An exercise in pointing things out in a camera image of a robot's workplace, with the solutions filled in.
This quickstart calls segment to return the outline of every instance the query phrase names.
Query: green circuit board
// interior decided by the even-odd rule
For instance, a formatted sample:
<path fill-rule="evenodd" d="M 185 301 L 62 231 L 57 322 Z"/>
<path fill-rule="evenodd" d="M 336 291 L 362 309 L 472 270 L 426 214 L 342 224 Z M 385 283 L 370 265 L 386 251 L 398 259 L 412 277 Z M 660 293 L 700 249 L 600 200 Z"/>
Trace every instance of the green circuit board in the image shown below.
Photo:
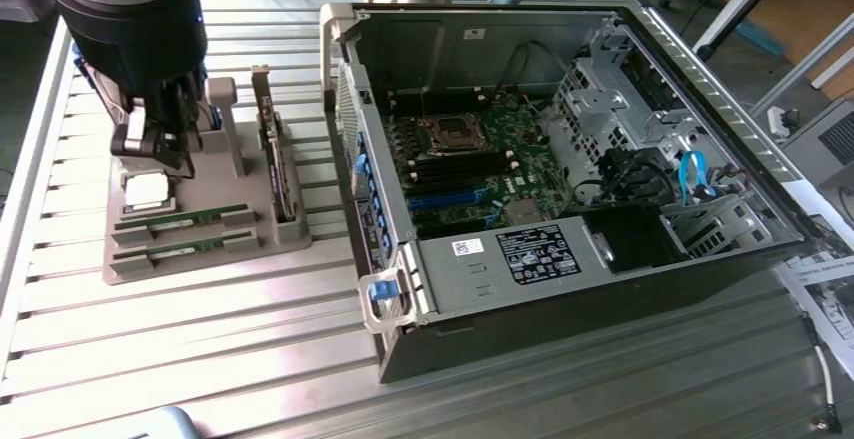
<path fill-rule="evenodd" d="M 489 107 L 465 116 L 469 125 L 476 123 L 476 130 L 483 135 L 483 143 L 477 143 L 481 149 L 476 152 L 507 154 L 507 151 L 512 151 L 507 161 L 515 164 L 512 169 L 500 174 L 472 179 L 472 190 L 477 192 L 479 197 L 476 204 L 410 211 L 418 235 L 420 225 L 428 228 L 436 224 L 467 224 L 476 228 L 477 223 L 481 223 L 480 230 L 507 227 L 512 224 L 505 214 L 505 206 L 523 199 L 535 201 L 543 220 L 556 217 L 567 206 L 568 191 L 560 167 L 547 138 L 541 137 L 541 130 L 537 128 L 536 112 L 524 98 L 517 94 L 496 95 Z M 434 133 L 429 131 L 430 120 L 434 121 L 429 116 L 401 117 L 386 122 L 386 126 L 396 123 L 394 127 L 386 127 L 386 136 L 394 146 L 392 156 L 404 191 L 409 179 L 405 173 L 406 162 L 414 156 L 424 157 L 429 152 L 436 154 L 434 150 L 430 151 L 430 147 L 436 147 Z M 400 129 L 404 128 L 410 130 L 408 140 L 406 134 L 400 133 Z"/>

